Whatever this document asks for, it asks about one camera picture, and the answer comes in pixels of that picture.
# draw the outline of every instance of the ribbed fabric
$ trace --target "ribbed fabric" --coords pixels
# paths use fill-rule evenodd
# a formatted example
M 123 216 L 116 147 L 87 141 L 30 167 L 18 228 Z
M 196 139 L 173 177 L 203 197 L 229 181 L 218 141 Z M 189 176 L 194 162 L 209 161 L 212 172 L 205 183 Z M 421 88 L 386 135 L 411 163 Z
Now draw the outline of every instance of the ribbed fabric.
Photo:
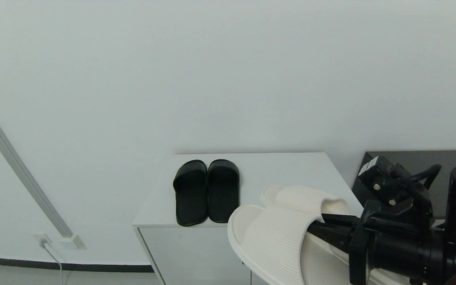
M 300 266 L 302 241 L 307 227 L 319 215 L 271 205 L 248 227 L 242 251 L 261 270 L 272 272 L 277 284 L 303 285 Z
M 339 197 L 330 193 L 305 186 L 290 186 L 282 189 L 275 197 L 275 204 L 289 208 L 319 213 L 324 200 L 336 200 Z

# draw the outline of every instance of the power plug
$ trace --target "power plug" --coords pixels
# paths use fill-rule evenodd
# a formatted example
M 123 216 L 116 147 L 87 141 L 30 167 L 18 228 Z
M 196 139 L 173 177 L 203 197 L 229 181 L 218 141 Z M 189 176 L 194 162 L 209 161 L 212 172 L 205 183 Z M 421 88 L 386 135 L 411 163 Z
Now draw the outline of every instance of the power plug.
M 47 240 L 45 238 L 40 239 L 40 243 L 38 244 L 42 249 L 45 248 L 45 244 L 47 243 Z

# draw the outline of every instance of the slide sandal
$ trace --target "slide sandal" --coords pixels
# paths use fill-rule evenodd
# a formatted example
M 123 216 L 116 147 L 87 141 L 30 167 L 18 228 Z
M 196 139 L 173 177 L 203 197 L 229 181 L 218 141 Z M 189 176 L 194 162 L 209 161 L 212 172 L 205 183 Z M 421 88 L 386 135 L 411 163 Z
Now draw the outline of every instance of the slide sandal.
M 209 217 L 213 222 L 228 222 L 239 206 L 239 168 L 229 160 L 217 159 L 207 176 Z
M 346 264 L 304 238 L 309 224 L 320 216 L 280 205 L 242 205 L 228 221 L 228 240 L 247 267 L 269 285 L 349 285 Z
M 289 196 L 287 192 L 289 191 L 306 191 L 306 192 L 316 192 L 316 193 L 325 193 L 320 190 L 307 188 L 305 186 L 291 186 L 286 187 L 282 185 L 271 185 L 264 188 L 261 191 L 260 200 L 265 205 L 265 207 L 269 205 L 275 204 L 282 204 L 281 198 L 282 196 L 287 197 Z M 337 215 L 351 215 L 349 210 L 348 204 L 331 194 L 328 194 L 328 200 L 326 200 L 321 206 L 321 213 L 329 213 L 329 214 L 337 214 Z M 296 202 L 290 201 L 290 199 L 286 200 L 287 205 L 289 204 L 296 204 L 299 205 L 299 200 Z M 328 251 L 329 253 L 335 255 L 340 261 L 344 262 L 345 264 L 349 264 L 349 256 L 344 251 L 330 245 L 328 242 L 325 242 L 321 238 L 316 237 L 315 235 L 306 232 L 306 236 L 304 239 L 309 239 L 315 242 L 317 245 L 321 246 L 324 250 Z M 370 274 L 370 279 L 373 280 L 377 284 L 382 285 L 408 285 L 409 278 L 406 278 L 400 274 L 395 274 L 393 272 L 384 270 L 384 269 L 373 269 Z
M 194 226 L 207 219 L 207 167 L 201 160 L 186 162 L 173 180 L 175 216 L 183 227 Z

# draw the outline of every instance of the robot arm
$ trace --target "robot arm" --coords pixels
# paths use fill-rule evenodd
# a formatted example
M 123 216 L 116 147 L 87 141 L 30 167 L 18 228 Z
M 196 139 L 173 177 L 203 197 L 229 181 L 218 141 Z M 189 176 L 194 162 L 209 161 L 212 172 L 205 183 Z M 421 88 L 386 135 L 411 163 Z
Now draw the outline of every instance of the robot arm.
M 308 232 L 349 254 L 353 285 L 366 285 L 373 268 L 407 276 L 412 285 L 454 285 L 456 168 L 450 177 L 446 222 L 432 227 L 428 189 L 440 169 L 436 164 L 411 175 L 403 166 L 376 157 L 362 167 L 358 179 L 378 201 L 368 200 L 360 218 L 324 214 L 324 222 L 314 222 Z

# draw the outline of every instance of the white slipper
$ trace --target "white slipper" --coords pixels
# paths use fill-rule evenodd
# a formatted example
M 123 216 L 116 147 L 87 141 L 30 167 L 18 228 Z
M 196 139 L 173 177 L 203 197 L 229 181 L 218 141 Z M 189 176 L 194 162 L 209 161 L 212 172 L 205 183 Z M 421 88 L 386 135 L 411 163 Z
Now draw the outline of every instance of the white slipper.
M 282 185 L 271 185 L 264 188 L 261 191 L 260 200 L 265 207 L 270 205 L 290 205 L 291 207 L 296 207 L 302 205 L 302 202 L 298 199 L 292 200 L 293 197 L 296 197 L 296 194 L 290 196 L 290 192 L 315 192 L 318 196 L 327 197 L 324 200 L 321 206 L 321 213 L 329 213 L 329 214 L 337 214 L 337 215 L 351 215 L 349 210 L 349 206 L 343 199 L 332 195 L 330 193 L 326 193 L 324 191 L 307 188 L 305 186 L 282 186 Z M 330 245 L 329 243 L 325 242 L 321 238 L 316 237 L 311 233 L 306 233 L 304 240 L 311 240 L 315 242 L 317 245 L 322 247 L 324 250 L 329 252 L 330 254 L 336 256 L 340 261 L 344 262 L 345 264 L 349 264 L 349 256 L 344 251 Z M 408 285 L 409 278 L 406 278 L 400 274 L 395 274 L 393 272 L 389 272 L 383 269 L 373 269 L 370 274 L 370 279 L 373 280 L 375 283 L 379 285 Z
M 349 268 L 311 239 L 320 213 L 242 205 L 230 216 L 228 239 L 237 256 L 269 285 L 349 285 Z

